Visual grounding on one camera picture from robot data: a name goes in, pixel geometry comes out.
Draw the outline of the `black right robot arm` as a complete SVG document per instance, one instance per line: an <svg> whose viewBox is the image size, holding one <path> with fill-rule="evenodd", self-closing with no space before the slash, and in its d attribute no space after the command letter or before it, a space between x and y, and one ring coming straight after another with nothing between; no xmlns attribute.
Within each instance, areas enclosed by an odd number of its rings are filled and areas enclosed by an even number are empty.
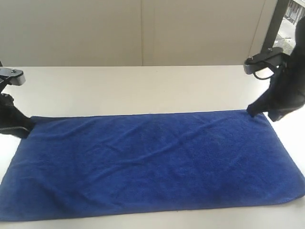
<svg viewBox="0 0 305 229"><path fill-rule="evenodd" d="M290 55L280 47L269 48L244 61L244 72L258 80L269 80L268 89L252 104L251 117L267 112L273 121L305 105L305 19L295 29L295 47Z"/></svg>

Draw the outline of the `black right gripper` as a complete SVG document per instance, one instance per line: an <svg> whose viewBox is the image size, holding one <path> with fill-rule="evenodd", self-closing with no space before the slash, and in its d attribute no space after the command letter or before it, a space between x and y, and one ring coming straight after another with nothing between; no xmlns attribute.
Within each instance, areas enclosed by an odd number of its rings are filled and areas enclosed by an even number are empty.
<svg viewBox="0 0 305 229"><path fill-rule="evenodd" d="M268 117L277 122L287 114L305 105L305 56L290 55L284 72L274 84L271 97L263 93L253 103L249 104L246 111L251 117L268 112Z"/></svg>

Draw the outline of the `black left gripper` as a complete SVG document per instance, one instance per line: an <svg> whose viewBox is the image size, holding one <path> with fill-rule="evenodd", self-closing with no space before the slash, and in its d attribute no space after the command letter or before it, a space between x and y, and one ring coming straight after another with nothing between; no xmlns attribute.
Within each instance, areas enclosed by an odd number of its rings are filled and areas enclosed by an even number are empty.
<svg viewBox="0 0 305 229"><path fill-rule="evenodd" d="M29 117L14 106L14 99L9 94L0 94L0 133L24 139L29 130L35 127Z"/></svg>

